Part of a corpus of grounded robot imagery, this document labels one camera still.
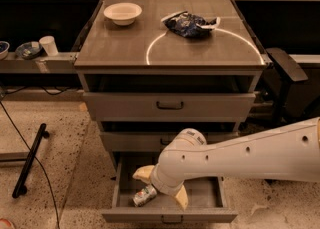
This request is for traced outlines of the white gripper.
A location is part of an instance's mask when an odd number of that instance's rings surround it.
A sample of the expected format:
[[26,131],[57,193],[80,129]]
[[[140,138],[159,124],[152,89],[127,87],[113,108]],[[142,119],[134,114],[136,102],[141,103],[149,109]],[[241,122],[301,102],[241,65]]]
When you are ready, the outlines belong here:
[[183,181],[167,176],[159,165],[142,166],[134,172],[133,178],[145,184],[151,183],[161,193],[174,196],[176,203],[182,210],[188,207],[189,200]]

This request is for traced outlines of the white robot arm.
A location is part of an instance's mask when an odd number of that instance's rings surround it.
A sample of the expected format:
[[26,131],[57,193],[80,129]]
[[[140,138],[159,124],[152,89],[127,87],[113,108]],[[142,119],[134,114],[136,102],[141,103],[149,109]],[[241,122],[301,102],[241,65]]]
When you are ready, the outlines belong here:
[[133,178],[153,185],[188,206],[184,182],[203,177],[240,177],[304,182],[320,181],[320,120],[209,144],[186,128],[161,152],[155,165],[138,168]]

